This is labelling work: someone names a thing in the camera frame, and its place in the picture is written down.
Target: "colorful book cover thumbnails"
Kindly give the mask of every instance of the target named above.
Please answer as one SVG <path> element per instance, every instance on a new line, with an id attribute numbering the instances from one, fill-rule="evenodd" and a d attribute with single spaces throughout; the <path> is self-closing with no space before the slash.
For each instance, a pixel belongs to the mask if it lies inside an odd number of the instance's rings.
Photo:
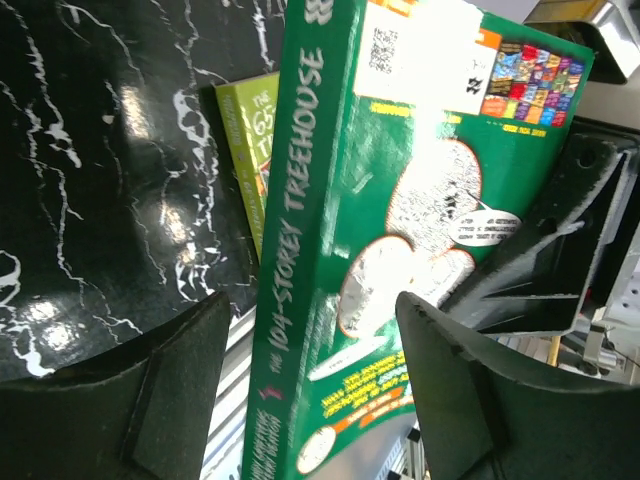
<path id="1" fill-rule="evenodd" d="M 503 42 L 481 113 L 562 127 L 584 64 L 533 45 Z"/>

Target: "yellow-green book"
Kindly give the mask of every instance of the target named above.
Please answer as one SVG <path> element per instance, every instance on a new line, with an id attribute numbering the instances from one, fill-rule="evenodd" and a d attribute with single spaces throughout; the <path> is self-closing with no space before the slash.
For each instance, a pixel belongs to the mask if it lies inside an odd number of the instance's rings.
<path id="1" fill-rule="evenodd" d="M 216 87 L 222 121 L 258 258 L 271 166 L 278 73 Z"/>

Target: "black marble surface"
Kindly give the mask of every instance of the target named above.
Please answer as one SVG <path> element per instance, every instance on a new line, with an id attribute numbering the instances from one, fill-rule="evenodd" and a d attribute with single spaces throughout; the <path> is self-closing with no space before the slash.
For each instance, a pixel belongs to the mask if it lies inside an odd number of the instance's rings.
<path id="1" fill-rule="evenodd" d="M 211 83 L 278 68 L 285 3 L 0 0 L 0 381 L 213 291 L 236 316 L 253 306 L 257 261 L 207 104 Z"/>

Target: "book spine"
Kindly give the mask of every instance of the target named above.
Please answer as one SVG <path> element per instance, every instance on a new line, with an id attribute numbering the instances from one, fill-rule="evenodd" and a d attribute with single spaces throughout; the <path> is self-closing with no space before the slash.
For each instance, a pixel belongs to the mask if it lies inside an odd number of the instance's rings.
<path id="1" fill-rule="evenodd" d="M 258 260 L 262 256 L 262 239 L 264 236 L 265 213 L 260 199 L 258 187 L 259 172 L 257 172 L 253 151 L 248 136 L 251 127 L 242 114 L 237 91 L 234 87 L 218 87 L 216 90 L 222 123 L 227 135 L 233 167 L 238 176 L 240 194 L 249 220 L 251 236 L 256 247 Z"/>
<path id="2" fill-rule="evenodd" d="M 366 1 L 290 2 L 278 107 L 243 455 L 244 480 L 303 478 L 298 407 L 305 404 L 316 261 L 326 190 Z"/>

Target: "green book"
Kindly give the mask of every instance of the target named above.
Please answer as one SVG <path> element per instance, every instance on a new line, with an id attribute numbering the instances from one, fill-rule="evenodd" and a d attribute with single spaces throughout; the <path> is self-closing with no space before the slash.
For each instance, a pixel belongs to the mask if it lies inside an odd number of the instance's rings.
<path id="1" fill-rule="evenodd" d="M 307 478 L 413 411 L 398 293 L 440 305 L 518 228 L 593 54 L 459 0 L 306 0 L 282 59 L 252 480 Z"/>
<path id="2" fill-rule="evenodd" d="M 220 85 L 216 87 L 216 96 L 251 235 L 260 259 L 278 73 Z"/>

